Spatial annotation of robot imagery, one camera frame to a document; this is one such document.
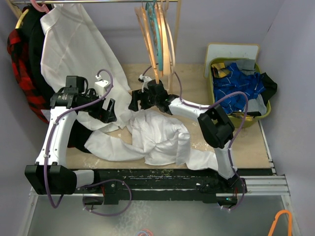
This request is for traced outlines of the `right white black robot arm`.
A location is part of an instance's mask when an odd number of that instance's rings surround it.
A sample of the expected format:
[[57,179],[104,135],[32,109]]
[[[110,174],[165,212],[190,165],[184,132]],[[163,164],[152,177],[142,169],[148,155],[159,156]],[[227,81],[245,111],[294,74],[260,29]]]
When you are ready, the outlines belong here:
[[129,109],[149,109],[156,106],[161,112],[178,115],[199,123],[204,140],[215,150],[218,174],[221,176],[219,187],[223,192],[231,192],[238,182],[239,175],[232,160],[232,141],[235,127],[221,105],[210,108],[194,105],[169,94],[162,82],[147,82],[143,89],[131,92]]

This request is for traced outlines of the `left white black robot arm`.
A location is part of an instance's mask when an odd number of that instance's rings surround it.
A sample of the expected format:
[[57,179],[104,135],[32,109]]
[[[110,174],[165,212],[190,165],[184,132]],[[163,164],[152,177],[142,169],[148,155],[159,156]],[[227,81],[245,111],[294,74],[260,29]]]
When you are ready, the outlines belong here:
[[35,164],[25,168],[25,176],[37,194],[70,195],[83,186],[91,193],[100,190],[101,180],[92,170],[73,171],[66,167],[66,150],[79,111],[104,123],[117,120],[113,98],[107,108],[103,108],[112,88],[112,77],[103,80],[97,75],[94,87],[90,88],[87,79],[67,76],[65,87],[51,97],[50,121],[43,147]]

